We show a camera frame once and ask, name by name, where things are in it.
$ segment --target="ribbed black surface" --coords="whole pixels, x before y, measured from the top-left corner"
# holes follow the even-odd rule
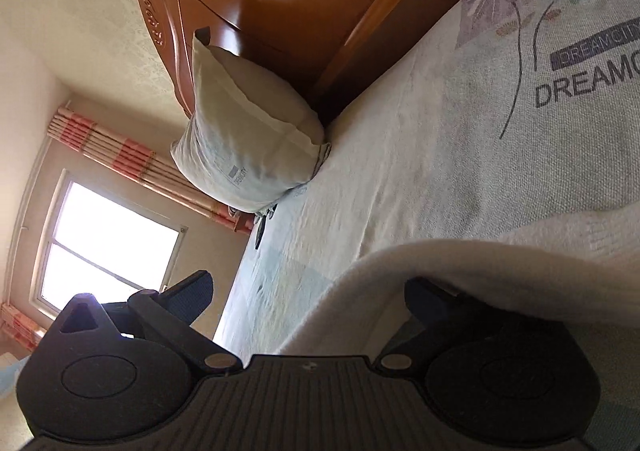
[[[41,438],[27,451],[87,446]],[[258,355],[244,372],[200,384],[187,407],[152,434],[94,451],[465,451],[494,447],[437,420],[415,386],[385,379],[360,357]],[[577,442],[553,447],[585,449]]]

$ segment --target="curtain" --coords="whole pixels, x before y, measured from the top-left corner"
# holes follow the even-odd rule
[[[11,339],[18,341],[28,351],[38,346],[44,336],[45,330],[33,319],[20,312],[15,306],[2,303],[0,307],[0,320],[2,322],[2,332]]]
[[[116,134],[91,119],[59,108],[49,124],[50,137],[121,175],[187,206],[234,231],[250,234],[254,216],[232,210],[197,189],[172,160]]]

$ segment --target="textured wallpaper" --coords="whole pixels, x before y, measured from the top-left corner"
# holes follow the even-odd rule
[[[176,131],[186,124],[137,0],[0,0],[0,18],[77,93]]]

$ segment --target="pillowcase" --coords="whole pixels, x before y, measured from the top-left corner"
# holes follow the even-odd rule
[[[328,155],[316,113],[283,79],[193,38],[196,109],[171,149],[201,191],[258,212],[311,180]]]

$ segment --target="bright window light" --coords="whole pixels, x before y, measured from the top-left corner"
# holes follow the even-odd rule
[[[57,310],[77,293],[100,303],[159,290],[180,233],[71,183],[44,267],[41,298]]]

